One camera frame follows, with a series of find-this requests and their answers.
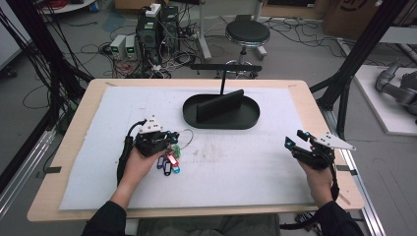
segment black sleeve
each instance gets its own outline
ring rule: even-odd
[[[325,236],[364,235],[359,225],[335,201],[322,206],[315,216]]]
[[[87,222],[82,236],[125,236],[126,211],[117,204],[108,201]]]

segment colorful key tags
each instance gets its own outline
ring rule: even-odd
[[[174,156],[175,156],[177,159],[179,159],[179,158],[180,158],[180,156],[181,156],[181,149],[180,149],[180,147],[179,147],[179,146],[177,146],[177,145],[174,145],[172,148],[174,149],[174,151],[173,151],[172,153],[174,154]]]
[[[165,176],[169,176],[171,174],[171,170],[172,170],[171,162],[169,162],[168,160],[165,160],[163,162],[163,174]]]
[[[174,172],[174,174],[178,174],[180,171],[181,171],[181,169],[180,169],[179,166],[177,166],[177,167],[172,166],[172,172]]]
[[[172,166],[174,167],[178,167],[178,165],[180,164],[180,162],[178,161],[177,158],[175,158],[175,156],[172,153],[169,153],[168,155],[166,155],[166,159],[171,162]]]
[[[180,161],[178,160],[181,155],[180,147],[175,145],[167,149],[166,153],[159,157],[156,163],[156,169],[163,169],[163,174],[169,176],[171,172],[178,174],[180,169]]]
[[[165,159],[166,159],[165,155],[162,155],[162,156],[159,157],[159,159],[157,160],[156,169],[163,168],[163,161]]]

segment white paper sheet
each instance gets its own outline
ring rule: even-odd
[[[286,88],[245,88],[261,108],[248,130],[201,130],[182,116],[184,101],[218,88],[120,88],[106,90],[75,160],[60,209],[97,209],[116,189],[116,168],[130,127],[155,115],[164,130],[192,129],[182,150],[181,172],[151,169],[130,208],[221,207],[312,203],[305,174],[284,147],[303,129]],[[181,133],[179,145],[191,138]]]

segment desk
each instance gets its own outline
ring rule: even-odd
[[[219,87],[221,80],[115,80],[96,79],[89,84],[86,94],[73,121],[58,148],[51,166],[62,166],[61,172],[47,174],[33,201],[28,219],[30,221],[52,221],[90,219],[95,210],[59,210],[74,160],[83,144],[89,124],[98,108],[107,87]],[[302,81],[227,81],[228,88],[285,88],[291,93],[297,111],[306,130],[313,134],[328,131],[327,124],[312,97],[309,88]],[[336,164],[345,165],[339,151]],[[337,202],[345,209],[359,209],[364,206],[362,197],[349,172],[338,172],[340,197]],[[316,210],[314,206],[239,206],[239,207],[196,207],[129,209],[128,217],[164,217],[187,215],[243,214],[265,212],[294,212]]]

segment concrete floor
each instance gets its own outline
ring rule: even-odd
[[[118,33],[132,33],[136,25],[134,14],[121,14],[112,9],[107,3],[99,13],[92,14],[87,10],[79,10],[62,14],[59,19],[69,24],[85,24],[97,22],[95,25],[84,27],[71,27],[63,25],[69,44],[77,53],[80,61],[85,62],[85,67],[96,78],[109,78],[110,70],[108,60],[101,55],[82,53],[81,51],[94,50],[94,46],[83,48],[88,44],[99,45],[109,42],[110,37]],[[304,26],[306,34],[316,34],[323,38],[321,23],[313,22],[317,28]],[[207,29],[212,30],[208,35],[224,35],[225,23],[221,18],[208,20]],[[284,27],[275,27],[277,31],[271,31],[269,43],[265,46],[268,56],[260,61],[252,52],[248,53],[248,60],[256,65],[263,66],[259,79],[265,80],[303,80],[309,86],[332,76],[344,58],[341,50],[333,40],[326,40],[328,46],[306,46],[300,42],[291,41],[297,39],[294,29],[287,31]],[[302,40],[311,40],[298,28]],[[58,40],[61,50],[67,52],[63,43]],[[240,48],[224,37],[208,37],[208,47],[212,54],[211,63],[225,63],[236,58]],[[404,65],[415,67],[401,52],[391,48],[391,45],[381,44],[370,55],[369,61],[380,65],[389,64],[396,58],[401,58]],[[25,57],[18,56],[11,65],[18,72],[16,78],[7,78],[1,75],[0,97],[2,98],[3,111],[0,113],[1,131],[0,170],[3,171],[7,163],[16,154],[22,143],[30,134],[33,127],[39,122],[46,111],[45,108],[29,109],[23,106],[25,96],[32,90],[42,85],[36,78],[34,70]],[[203,72],[197,75],[189,68],[181,68],[171,73],[172,78],[206,78],[215,77],[215,72]],[[26,106],[41,107],[47,104],[46,89],[40,88],[31,93],[25,100]],[[346,141],[357,147],[353,152],[358,170],[362,176],[374,207],[383,224],[387,235],[416,235],[417,234],[417,186],[414,179],[417,171],[415,153],[417,151],[416,137],[393,136],[385,134],[370,106],[366,102],[362,92],[355,83],[351,85],[348,113],[346,119]],[[26,183],[24,189],[18,195],[11,208],[0,222],[0,235],[78,235],[81,234],[84,221],[66,221],[33,223],[26,218],[31,202],[39,188],[42,179],[35,175],[41,171],[46,157],[58,146],[62,137],[57,137],[51,149],[37,166],[33,175]],[[358,212],[352,212],[355,217],[360,217]],[[283,214],[282,222],[292,220],[293,214]],[[304,231],[283,231],[282,235],[306,235]]]

